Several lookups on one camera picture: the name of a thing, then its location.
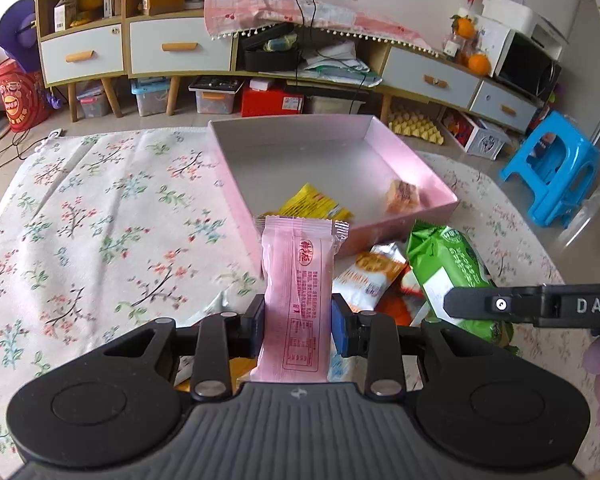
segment open cardboard box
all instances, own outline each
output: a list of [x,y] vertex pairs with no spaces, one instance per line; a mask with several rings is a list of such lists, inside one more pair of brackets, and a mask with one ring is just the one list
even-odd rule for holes
[[[445,224],[458,205],[453,191],[375,117],[254,117],[209,127],[218,178],[255,268],[262,247],[253,218],[277,211],[307,182],[354,215],[341,256],[405,240],[416,219]],[[418,187],[420,206],[409,214],[386,213],[385,194],[397,178]]]

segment pink snack package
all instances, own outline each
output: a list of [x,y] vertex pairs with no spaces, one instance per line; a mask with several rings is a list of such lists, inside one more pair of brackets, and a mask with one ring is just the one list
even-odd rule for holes
[[333,256],[347,238],[345,222],[267,216],[262,267],[267,278],[265,333],[251,381],[327,381],[331,349]]

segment cabinet leg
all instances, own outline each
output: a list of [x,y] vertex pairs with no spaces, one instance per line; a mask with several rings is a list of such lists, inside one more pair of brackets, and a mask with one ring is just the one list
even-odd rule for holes
[[167,99],[167,115],[173,115],[176,109],[176,101],[178,100],[178,90],[180,89],[180,76],[171,76],[169,85],[169,97]]
[[389,123],[389,111],[391,111],[391,99],[392,96],[384,94],[382,96],[382,109],[380,111],[380,120],[382,124],[387,125]]
[[68,100],[69,100],[69,113],[71,114],[71,122],[75,123],[78,121],[78,107],[77,100],[75,98],[75,83],[69,83],[68,85]]
[[109,104],[111,105],[111,109],[116,117],[122,117],[122,111],[120,110],[120,103],[118,102],[118,96],[116,95],[116,91],[113,89],[113,83],[110,77],[103,77],[100,81],[102,81],[102,86],[104,86],[105,94],[107,94],[107,99],[109,100]]

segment refrigerator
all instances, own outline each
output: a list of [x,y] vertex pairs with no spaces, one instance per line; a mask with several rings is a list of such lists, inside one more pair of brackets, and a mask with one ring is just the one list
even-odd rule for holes
[[568,39],[560,62],[556,109],[600,149],[600,14],[596,0],[580,0]]

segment purple hat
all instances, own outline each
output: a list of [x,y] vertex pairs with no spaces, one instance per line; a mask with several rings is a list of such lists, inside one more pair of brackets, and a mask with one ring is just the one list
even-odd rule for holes
[[19,0],[0,19],[0,46],[26,73],[41,69],[36,27],[36,3]]

